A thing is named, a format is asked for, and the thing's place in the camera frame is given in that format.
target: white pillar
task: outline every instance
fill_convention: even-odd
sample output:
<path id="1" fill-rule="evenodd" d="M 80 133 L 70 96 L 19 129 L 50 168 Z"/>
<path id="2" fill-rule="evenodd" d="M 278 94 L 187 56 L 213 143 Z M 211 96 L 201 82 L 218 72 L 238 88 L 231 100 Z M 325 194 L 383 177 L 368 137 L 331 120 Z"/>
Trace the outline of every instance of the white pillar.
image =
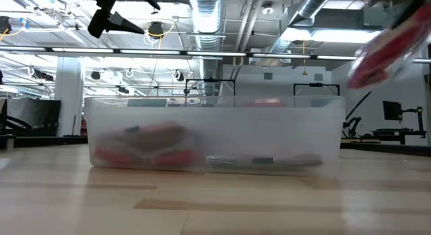
<path id="1" fill-rule="evenodd" d="M 59 57 L 55 79 L 55 100 L 61 100 L 57 137 L 80 135 L 82 93 L 86 68 L 78 58 Z"/>

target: workbench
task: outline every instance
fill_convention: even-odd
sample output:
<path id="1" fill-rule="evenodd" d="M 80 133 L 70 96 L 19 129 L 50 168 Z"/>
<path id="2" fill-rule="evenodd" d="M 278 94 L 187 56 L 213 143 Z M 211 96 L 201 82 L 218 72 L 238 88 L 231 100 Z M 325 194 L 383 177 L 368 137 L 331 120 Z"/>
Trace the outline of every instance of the workbench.
<path id="1" fill-rule="evenodd" d="M 338 180 L 93 168 L 86 145 L 0 153 L 0 233 L 431 234 L 431 159 L 342 150 Z"/>

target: clear plastic bin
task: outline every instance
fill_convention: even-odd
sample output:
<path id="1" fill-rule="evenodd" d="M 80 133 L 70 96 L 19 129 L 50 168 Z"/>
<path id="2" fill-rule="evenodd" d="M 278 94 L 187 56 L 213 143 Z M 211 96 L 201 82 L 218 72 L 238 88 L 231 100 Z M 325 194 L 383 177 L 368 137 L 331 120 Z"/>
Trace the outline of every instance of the clear plastic bin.
<path id="1" fill-rule="evenodd" d="M 339 170 L 339 96 L 86 98 L 94 166 L 322 176 Z"/>

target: ceiling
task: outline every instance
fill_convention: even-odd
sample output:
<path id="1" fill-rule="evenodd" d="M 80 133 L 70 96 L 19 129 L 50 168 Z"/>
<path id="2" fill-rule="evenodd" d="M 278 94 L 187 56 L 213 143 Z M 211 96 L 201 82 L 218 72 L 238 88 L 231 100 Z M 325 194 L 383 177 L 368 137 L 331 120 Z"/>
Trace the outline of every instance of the ceiling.
<path id="1" fill-rule="evenodd" d="M 298 0 L 265 0 L 273 3 L 274 12 L 269 15 L 259 13 L 253 27 L 247 50 L 252 48 L 266 48 L 271 46 L 279 35 L 279 21 L 284 9 L 290 7 Z M 223 51 L 233 51 L 241 25 L 241 8 L 246 0 L 226 0 L 224 7 L 224 33 L 226 38 L 223 42 Z M 348 11 L 359 11 L 365 5 L 379 7 L 382 0 L 330 0 L 325 9 L 343 9 Z M 91 36 L 86 26 L 91 17 L 98 9 L 96 2 L 92 0 L 58 0 L 46 2 L 46 0 L 35 1 L 36 6 L 42 10 L 33 10 L 33 7 L 22 5 L 14 0 L 0 0 L 0 15 L 9 16 L 12 32 L 18 32 L 24 18 L 28 22 L 28 30 L 24 30 L 15 36 L 5 37 L 1 45 L 14 46 L 79 46 L 79 47 L 109 47 L 109 48 L 160 48 L 160 49 L 185 49 L 195 48 L 194 37 L 188 37 L 187 32 L 193 32 L 190 19 L 189 5 L 184 3 L 160 3 L 162 10 L 152 14 L 154 9 L 143 1 L 118 1 L 112 12 L 117 11 L 141 28 L 147 29 L 151 22 L 162 22 L 165 31 L 172 33 L 165 35 L 162 41 L 155 43 L 144 42 L 144 37 L 138 34 L 110 32 L 104 33 L 101 39 Z M 305 42 L 305 52 L 324 55 L 346 55 L 352 56 L 362 45 L 353 43 L 335 42 Z M 289 50 L 293 53 L 303 53 L 301 44 L 291 44 Z M 186 77 L 199 77 L 199 62 L 191 60 L 169 60 L 161 59 L 125 59 L 125 58 L 103 58 L 82 57 L 81 60 L 87 66 L 86 84 L 117 84 L 117 81 L 129 85 L 150 84 L 151 76 L 154 74 L 154 83 L 164 86 L 183 86 L 172 78 L 176 70 L 184 73 Z M 290 66 L 302 66 L 303 60 L 292 61 Z M 308 66 L 326 67 L 332 70 L 339 66 L 340 62 L 333 61 L 307 61 Z M 39 69 L 55 77 L 57 57 L 55 56 L 31 56 L 31 55 L 3 55 L 0 56 L 0 68 L 3 72 L 4 82 L 35 83 L 46 82 L 35 79 L 28 74 L 29 67 Z M 95 81 L 91 78 L 91 72 L 114 72 L 118 73 L 113 79 Z M 54 87 L 22 87 L 21 90 L 37 92 L 43 96 L 54 91 Z M 147 89 L 137 88 L 140 92 Z M 86 88 L 85 94 L 99 95 L 119 94 L 115 88 Z M 183 94 L 182 90 L 166 90 L 165 94 Z"/>

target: red object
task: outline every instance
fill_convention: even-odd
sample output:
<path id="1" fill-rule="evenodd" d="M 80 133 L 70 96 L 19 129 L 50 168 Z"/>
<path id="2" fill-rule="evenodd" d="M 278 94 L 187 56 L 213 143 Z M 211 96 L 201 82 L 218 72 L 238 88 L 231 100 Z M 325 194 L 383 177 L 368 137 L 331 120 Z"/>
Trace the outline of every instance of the red object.
<path id="1" fill-rule="evenodd" d="M 131 157 L 128 154 L 120 154 L 113 151 L 108 151 L 100 147 L 96 148 L 94 156 L 106 160 L 112 164 L 131 164 Z"/>
<path id="2" fill-rule="evenodd" d="M 153 165 L 157 167 L 185 166 L 195 161 L 193 150 L 163 154 L 153 159 Z"/>
<path id="3" fill-rule="evenodd" d="M 371 40 L 363 50 L 363 59 L 356 63 L 358 66 L 348 82 L 348 87 L 359 89 L 388 79 L 391 74 L 388 68 L 410 52 L 415 53 L 418 50 L 416 47 L 430 34 L 430 15 L 431 3 L 427 3 L 399 27 Z"/>

